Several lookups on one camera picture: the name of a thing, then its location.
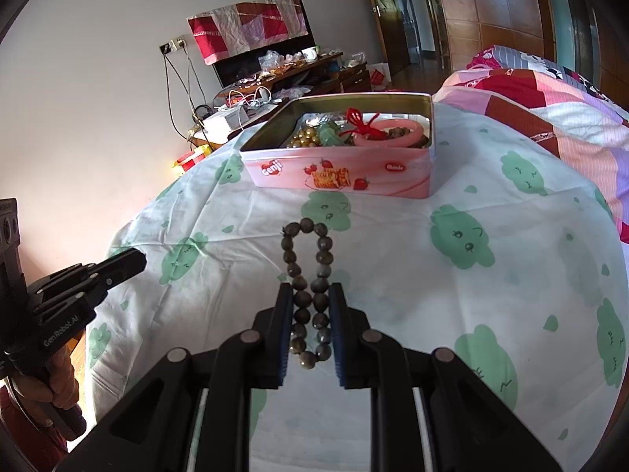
red string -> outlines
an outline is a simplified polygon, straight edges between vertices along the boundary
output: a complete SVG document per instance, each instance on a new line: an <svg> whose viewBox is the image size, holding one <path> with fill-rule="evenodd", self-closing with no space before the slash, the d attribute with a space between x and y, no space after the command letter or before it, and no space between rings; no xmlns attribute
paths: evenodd
<svg viewBox="0 0 629 472"><path fill-rule="evenodd" d="M363 121L362 113L360 110L356 108L348 108L347 109L347 122L356 126L356 129L351 131L344 131L341 135L345 135L347 133L358 133L360 135L369 135L371 140L386 140L389 135L387 135L384 131L380 131L375 127L371 127L371 123L375 121L380 116L379 113L376 113L367 124Z"/></svg>

pink tin box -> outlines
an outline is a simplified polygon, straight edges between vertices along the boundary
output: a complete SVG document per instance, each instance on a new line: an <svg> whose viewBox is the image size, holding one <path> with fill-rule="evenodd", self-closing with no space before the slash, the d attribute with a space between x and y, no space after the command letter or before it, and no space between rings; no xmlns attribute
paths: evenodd
<svg viewBox="0 0 629 472"><path fill-rule="evenodd" d="M305 114L346 112L350 107L365 115L382 113L383 119L423 116L429 143L424 148L279 148ZM292 101L243 145L240 154L256 186L424 199L429 196L434 151L433 107L428 94L366 92Z"/></svg>

bead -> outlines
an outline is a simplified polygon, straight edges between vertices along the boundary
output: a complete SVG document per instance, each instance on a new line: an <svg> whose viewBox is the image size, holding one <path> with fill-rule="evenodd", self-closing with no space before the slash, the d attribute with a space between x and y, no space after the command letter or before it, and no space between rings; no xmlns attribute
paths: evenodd
<svg viewBox="0 0 629 472"><path fill-rule="evenodd" d="M304 289L306 289L308 287L308 283L306 281L306 279L304 277L302 277L301 275L297 275L293 280L292 280L292 286L298 290L298 291L302 291Z"/></svg>
<svg viewBox="0 0 629 472"><path fill-rule="evenodd" d="M316 339L320 344L329 344L332 342L332 331L329 328L322 328L316 333Z"/></svg>
<svg viewBox="0 0 629 472"><path fill-rule="evenodd" d="M317 235L323 237L323 236L327 236L328 235L328 228L326 227L326 225L324 223L318 223L314 226L314 232L317 233Z"/></svg>
<svg viewBox="0 0 629 472"><path fill-rule="evenodd" d="M300 265L297 264L296 262L291 262L286 267L286 272L288 273L289 277L295 278L297 275L301 275Z"/></svg>
<svg viewBox="0 0 629 472"><path fill-rule="evenodd" d="M324 362L332 356L332 348L328 344L320 344L316 347L316 357L319 361Z"/></svg>
<svg viewBox="0 0 629 472"><path fill-rule="evenodd" d="M328 279L325 277L317 277L310 284L310 289L312 289L313 293L325 293L329 288Z"/></svg>
<svg viewBox="0 0 629 472"><path fill-rule="evenodd" d="M291 262L295 262L297 260L297 254L292 250L286 250L284 252L284 262L290 264Z"/></svg>
<svg viewBox="0 0 629 472"><path fill-rule="evenodd" d="M316 365L316 355L311 351L300 353L300 364L304 369L312 369Z"/></svg>
<svg viewBox="0 0 629 472"><path fill-rule="evenodd" d="M292 297L292 300L297 307L307 308L310 307L310 304L313 302L313 297L307 291L297 291L295 296Z"/></svg>
<svg viewBox="0 0 629 472"><path fill-rule="evenodd" d="M319 312L314 315L313 326L317 330L321 330L322 328L325 328L326 326L328 326L328 324L329 324L329 319L323 312Z"/></svg>
<svg viewBox="0 0 629 472"><path fill-rule="evenodd" d="M299 355L301 352L306 350L306 341L303 337L296 337L291 340L291 345L288 348L293 355Z"/></svg>
<svg viewBox="0 0 629 472"><path fill-rule="evenodd" d="M332 238L329 236L320 237L316 241L316 245L319 247L319 250L329 250L332 248Z"/></svg>
<svg viewBox="0 0 629 472"><path fill-rule="evenodd" d="M308 309L297 309L295 314L295 322L301 325L305 325L310 321L310 311Z"/></svg>
<svg viewBox="0 0 629 472"><path fill-rule="evenodd" d="M327 250L320 250L316 253L316 261L319 264L332 264L332 261L334 261L334 256L331 254L331 252L328 252Z"/></svg>
<svg viewBox="0 0 629 472"><path fill-rule="evenodd" d="M291 339L294 339L295 337L306 337L307 336L307 330L306 327L301 324L301 323L293 323L291 326Z"/></svg>
<svg viewBox="0 0 629 472"><path fill-rule="evenodd" d="M315 222L309 218L302 218L300 221L301 231L306 234L310 234L315 228Z"/></svg>
<svg viewBox="0 0 629 472"><path fill-rule="evenodd" d="M316 268L316 275L318 277L329 277L332 274L332 268L327 264L319 264Z"/></svg>
<svg viewBox="0 0 629 472"><path fill-rule="evenodd" d="M324 293L316 293L314 295L314 310L317 312L323 312L328 308L328 295Z"/></svg>
<svg viewBox="0 0 629 472"><path fill-rule="evenodd" d="M300 229L300 224L298 224L296 221L291 222L286 227L284 227L284 236L290 236L294 238L295 236L297 236L297 234L300 233Z"/></svg>
<svg viewBox="0 0 629 472"><path fill-rule="evenodd" d="M284 236L282 238L282 250L292 250L292 237Z"/></svg>

finger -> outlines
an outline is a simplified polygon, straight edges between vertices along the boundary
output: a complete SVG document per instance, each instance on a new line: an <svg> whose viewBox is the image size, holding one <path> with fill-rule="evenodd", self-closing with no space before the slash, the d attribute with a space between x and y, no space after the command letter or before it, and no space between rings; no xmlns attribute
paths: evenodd
<svg viewBox="0 0 629 472"><path fill-rule="evenodd" d="M52 426L52 421L48 418L48 415L46 415L44 411L40 408L39 403L28 399L22 399L21 403L27 413L37 424L43 427Z"/></svg>
<svg viewBox="0 0 629 472"><path fill-rule="evenodd" d="M11 379L13 380L15 390L17 390L18 394L23 398L32 401L40 401L42 403L49 403L53 400L51 390L41 381L37 380L37 378L16 374Z"/></svg>
<svg viewBox="0 0 629 472"><path fill-rule="evenodd" d="M64 364L64 362L70 358L70 355L68 353L68 346L63 345L61 347L61 349L59 349L53 356L52 356L52 363L56 366L56 367L61 367L62 364Z"/></svg>
<svg viewBox="0 0 629 472"><path fill-rule="evenodd" d="M67 365L55 367L50 373L50 388L53 392L63 391L65 385L74 378L74 366L68 360Z"/></svg>
<svg viewBox="0 0 629 472"><path fill-rule="evenodd" d="M55 405L57 408L64 408L64 406L70 403L75 398L75 396L78 395L78 393L79 382L77 382L76 380L68 381L68 383L65 384L64 389L58 394L55 394L52 399L52 404Z"/></svg>

bed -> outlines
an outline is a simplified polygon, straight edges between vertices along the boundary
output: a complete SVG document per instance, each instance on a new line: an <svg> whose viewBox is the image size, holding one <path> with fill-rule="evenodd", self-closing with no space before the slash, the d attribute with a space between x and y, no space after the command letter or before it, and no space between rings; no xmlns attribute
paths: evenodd
<svg viewBox="0 0 629 472"><path fill-rule="evenodd" d="M328 225L331 280L374 328L454 349L578 470L627 367L629 115L552 69L562 77L497 46L444 83L428 199L258 188L239 155L257 127L200 162L112 241L111 254L136 247L148 265L87 329L87 416L170 348L201 352L249 328L286 280L282 226L307 216ZM438 238L459 234L463 247ZM314 277L309 240L296 252ZM251 468L368 470L369 416L369 394L340 389L333 361L306 371L289 359L280 391L252 394Z"/></svg>

